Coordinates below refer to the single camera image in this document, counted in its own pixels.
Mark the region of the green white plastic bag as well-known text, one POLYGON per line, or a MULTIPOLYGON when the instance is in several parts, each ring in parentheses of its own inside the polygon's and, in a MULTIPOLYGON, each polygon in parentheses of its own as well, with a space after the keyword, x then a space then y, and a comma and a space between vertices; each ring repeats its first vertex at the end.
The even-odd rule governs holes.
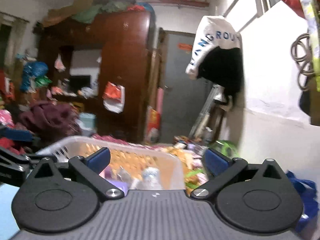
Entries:
POLYGON ((239 156, 236 146, 229 140, 217 140, 210 145, 210 148, 231 159, 239 156))

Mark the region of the maroon clothes pile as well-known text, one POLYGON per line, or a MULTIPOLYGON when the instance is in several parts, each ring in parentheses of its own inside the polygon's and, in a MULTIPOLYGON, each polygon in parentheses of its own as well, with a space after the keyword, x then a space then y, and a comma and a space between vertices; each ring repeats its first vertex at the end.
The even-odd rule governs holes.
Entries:
POLYGON ((78 115, 71 105, 55 105, 50 101, 38 101, 19 115, 20 123, 43 140, 79 135, 81 130, 77 119, 78 115))

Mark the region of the clear plastic laundry basket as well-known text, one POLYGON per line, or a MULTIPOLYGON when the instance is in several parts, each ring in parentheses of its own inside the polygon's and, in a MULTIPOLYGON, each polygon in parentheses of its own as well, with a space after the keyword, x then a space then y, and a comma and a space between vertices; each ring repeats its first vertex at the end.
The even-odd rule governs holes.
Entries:
POLYGON ((73 156, 87 157, 107 147, 111 151, 110 166, 112 172, 121 167, 133 178, 142 179, 142 172, 147 167, 160 171, 160 182, 165 190, 183 190, 183 166, 178 157, 161 150, 134 144, 116 144, 89 137, 71 136, 61 139, 36 152, 37 155, 54 155, 58 161, 66 162, 73 156))

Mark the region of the grey metal door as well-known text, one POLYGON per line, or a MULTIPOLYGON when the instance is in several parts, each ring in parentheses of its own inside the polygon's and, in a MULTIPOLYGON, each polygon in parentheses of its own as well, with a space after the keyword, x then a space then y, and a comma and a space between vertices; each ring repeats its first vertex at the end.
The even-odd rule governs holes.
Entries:
POLYGON ((185 73, 194 39, 190 33, 159 31, 163 67, 159 84, 164 90, 159 142, 172 143, 177 135, 188 136, 211 90, 211 82, 192 80, 185 73))

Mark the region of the dark red wooden wardrobe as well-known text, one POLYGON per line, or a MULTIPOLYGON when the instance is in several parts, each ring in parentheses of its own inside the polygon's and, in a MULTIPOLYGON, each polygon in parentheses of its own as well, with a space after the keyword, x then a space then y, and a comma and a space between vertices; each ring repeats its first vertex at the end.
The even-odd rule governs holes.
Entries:
POLYGON ((118 135, 129 142, 143 139, 155 22, 149 11, 98 14, 92 23, 72 18, 45 27, 38 60, 48 66, 53 85, 72 70, 98 79, 98 93, 84 101, 85 111, 97 118, 99 135, 118 135), (108 111, 103 94, 108 83, 125 88, 121 113, 108 111))

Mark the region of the blue plastic bags pile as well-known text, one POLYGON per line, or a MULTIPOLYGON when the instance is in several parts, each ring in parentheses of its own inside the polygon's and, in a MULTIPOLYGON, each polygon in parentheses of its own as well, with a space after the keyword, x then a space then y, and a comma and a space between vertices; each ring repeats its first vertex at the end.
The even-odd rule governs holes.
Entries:
POLYGON ((51 80, 46 76, 48 66, 44 62, 27 62, 23 66, 22 82, 20 91, 26 92, 31 87, 31 81, 35 82, 35 87, 47 87, 51 80))

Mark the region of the white hoodie blue letters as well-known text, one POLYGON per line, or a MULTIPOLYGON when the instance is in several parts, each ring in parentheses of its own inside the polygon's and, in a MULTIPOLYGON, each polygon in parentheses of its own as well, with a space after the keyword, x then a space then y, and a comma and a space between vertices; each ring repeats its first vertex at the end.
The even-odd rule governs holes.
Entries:
POLYGON ((222 87, 222 98, 215 101, 226 111, 233 108, 244 76, 241 40, 223 16, 202 17, 185 73, 222 87))

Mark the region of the red white plastic bag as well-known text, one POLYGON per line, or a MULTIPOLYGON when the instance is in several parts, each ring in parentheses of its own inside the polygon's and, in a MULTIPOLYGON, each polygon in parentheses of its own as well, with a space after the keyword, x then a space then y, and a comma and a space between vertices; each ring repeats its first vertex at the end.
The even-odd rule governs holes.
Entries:
POLYGON ((103 93, 104 107, 113 113, 121 113, 125 105, 125 87, 108 82, 103 93))

